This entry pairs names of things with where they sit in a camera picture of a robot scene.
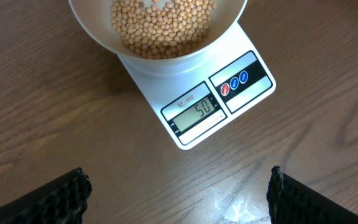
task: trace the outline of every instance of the table surface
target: table surface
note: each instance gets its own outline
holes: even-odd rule
[[[358,1],[250,0],[239,23],[277,89],[182,151],[67,1],[0,0],[0,206],[82,167],[85,223],[270,223],[280,165],[358,214]]]

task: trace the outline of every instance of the scale platform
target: scale platform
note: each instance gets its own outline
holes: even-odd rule
[[[180,149],[191,149],[272,94],[276,82],[238,23],[194,60],[164,76],[120,57]]]

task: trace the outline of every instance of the display digits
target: display digits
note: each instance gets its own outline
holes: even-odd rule
[[[200,104],[203,106],[203,109],[198,109],[198,106]],[[205,114],[208,114],[211,111],[211,108],[208,106],[206,99],[201,100],[201,102],[198,103],[195,108],[197,112],[201,112],[200,118],[202,118]]]

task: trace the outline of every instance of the red button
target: red button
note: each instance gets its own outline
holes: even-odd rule
[[[226,96],[227,94],[229,94],[229,91],[230,91],[229,84],[227,84],[227,83],[223,84],[221,87],[222,96]]]

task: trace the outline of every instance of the black object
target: black object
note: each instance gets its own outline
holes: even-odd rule
[[[81,168],[43,185],[0,208],[1,224],[80,224],[91,195]]]
[[[279,166],[272,169],[266,196],[272,224],[358,223],[358,215],[292,179]]]

